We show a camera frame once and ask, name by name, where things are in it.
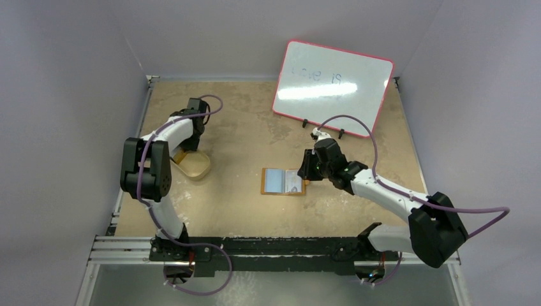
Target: card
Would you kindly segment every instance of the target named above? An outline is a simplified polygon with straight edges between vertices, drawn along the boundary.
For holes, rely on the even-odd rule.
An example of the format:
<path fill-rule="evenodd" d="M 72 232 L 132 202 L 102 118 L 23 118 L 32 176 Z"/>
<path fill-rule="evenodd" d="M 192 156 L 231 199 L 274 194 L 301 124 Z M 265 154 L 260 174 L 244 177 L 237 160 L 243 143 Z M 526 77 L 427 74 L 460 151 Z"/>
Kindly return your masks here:
<path fill-rule="evenodd" d="M 261 194 L 303 195 L 304 181 L 297 175 L 298 170 L 263 168 Z"/>

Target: wooden table surface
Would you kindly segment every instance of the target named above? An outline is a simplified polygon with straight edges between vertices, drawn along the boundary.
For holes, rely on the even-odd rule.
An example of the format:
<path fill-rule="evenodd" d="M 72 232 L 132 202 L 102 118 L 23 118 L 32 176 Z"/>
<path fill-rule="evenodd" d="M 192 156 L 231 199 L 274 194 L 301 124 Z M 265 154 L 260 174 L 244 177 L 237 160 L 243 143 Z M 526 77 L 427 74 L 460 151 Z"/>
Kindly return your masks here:
<path fill-rule="evenodd" d="M 378 205 L 335 189 L 326 180 L 312 182 L 304 196 L 261 195 L 262 168 L 298 168 L 304 149 L 313 147 L 308 125 L 276 115 L 271 106 L 276 82 L 158 82 L 145 116 L 142 135 L 186 106 L 188 98 L 216 94 L 225 102 L 205 127 L 199 149 L 211 159 L 203 180 L 190 181 L 172 167 L 170 195 L 191 236 L 329 237 L 356 236 L 373 222 L 404 222 Z M 217 101 L 205 99 L 216 108 Z M 337 139 L 337 132 L 329 131 Z M 407 188 L 424 191 L 419 164 L 398 91 L 392 85 L 374 130 L 378 173 Z M 371 167 L 369 138 L 344 135 L 338 140 L 348 160 Z M 151 237 L 154 226 L 137 200 L 124 194 L 119 237 Z"/>

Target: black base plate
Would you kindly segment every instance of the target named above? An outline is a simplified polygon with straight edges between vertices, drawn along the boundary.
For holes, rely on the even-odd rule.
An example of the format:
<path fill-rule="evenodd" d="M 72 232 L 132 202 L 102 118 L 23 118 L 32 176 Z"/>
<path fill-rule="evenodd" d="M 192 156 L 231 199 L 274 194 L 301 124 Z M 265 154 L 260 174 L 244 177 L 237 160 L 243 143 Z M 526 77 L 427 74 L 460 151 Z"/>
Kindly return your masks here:
<path fill-rule="evenodd" d="M 221 247 L 229 255 L 235 271 L 334 272 L 355 275 L 355 261 L 379 261 L 380 252 L 364 247 L 357 237 L 190 237 L 190 243 Z M 213 277 L 227 271 L 225 256 L 210 247 L 179 247 L 171 241 L 153 238 L 150 261 L 188 261 L 195 253 L 195 277 Z M 396 252 L 386 252 L 387 260 L 397 260 Z"/>

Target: white wall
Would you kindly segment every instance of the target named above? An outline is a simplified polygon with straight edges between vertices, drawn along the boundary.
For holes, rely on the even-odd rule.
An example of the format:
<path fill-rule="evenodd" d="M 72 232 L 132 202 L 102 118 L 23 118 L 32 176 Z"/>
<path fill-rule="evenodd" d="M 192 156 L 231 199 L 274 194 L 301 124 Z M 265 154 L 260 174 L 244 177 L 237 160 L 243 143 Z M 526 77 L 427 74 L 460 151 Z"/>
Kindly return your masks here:
<path fill-rule="evenodd" d="M 445 0 L 401 79 L 429 190 L 511 207 L 461 248 L 475 305 L 541 300 L 540 30 L 540 1 Z"/>
<path fill-rule="evenodd" d="M 0 1 L 2 305 L 75 303 L 142 111 L 146 79 L 107 3 L 79 2 Z"/>
<path fill-rule="evenodd" d="M 276 78 L 292 38 L 392 59 L 400 75 L 442 0 L 112 1 L 143 69 Z"/>

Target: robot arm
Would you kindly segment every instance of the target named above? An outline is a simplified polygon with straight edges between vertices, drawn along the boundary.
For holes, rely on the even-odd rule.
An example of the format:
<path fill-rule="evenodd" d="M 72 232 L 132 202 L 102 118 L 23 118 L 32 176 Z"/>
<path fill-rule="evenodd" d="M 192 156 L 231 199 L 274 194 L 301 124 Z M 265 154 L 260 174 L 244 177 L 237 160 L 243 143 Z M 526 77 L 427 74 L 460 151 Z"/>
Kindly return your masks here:
<path fill-rule="evenodd" d="M 188 106 L 179 112 L 171 114 L 166 123 L 178 120 L 179 117 L 185 115 L 205 113 L 208 107 L 209 105 L 205 101 L 191 98 L 188 101 Z M 204 131 L 203 117 L 178 120 L 159 132 L 152 140 L 147 152 L 150 165 L 144 168 L 141 196 L 151 205 L 158 224 L 174 238 L 181 237 L 184 224 L 177 217 L 171 198 L 168 195 L 172 179 L 169 160 L 181 150 L 196 151 L 200 136 Z M 142 151 L 150 137 L 155 134 L 156 131 L 153 131 L 141 138 L 128 138 L 124 142 L 121 188 L 134 199 L 137 198 L 139 162 Z M 166 239 L 166 236 L 161 231 L 157 231 L 156 234 L 160 238 Z"/>
<path fill-rule="evenodd" d="M 372 224 L 364 233 L 374 249 L 414 253 L 427 265 L 438 268 L 467 240 L 468 233 L 456 213 L 435 210 L 412 200 L 417 197 L 435 205 L 453 207 L 447 196 L 416 193 L 378 176 L 379 181 L 410 196 L 397 194 L 379 184 L 368 166 L 347 161 L 329 134 L 314 129 L 311 136 L 316 143 L 314 149 L 304 151 L 300 177 L 304 180 L 329 179 L 334 187 L 367 198 L 408 224 Z"/>

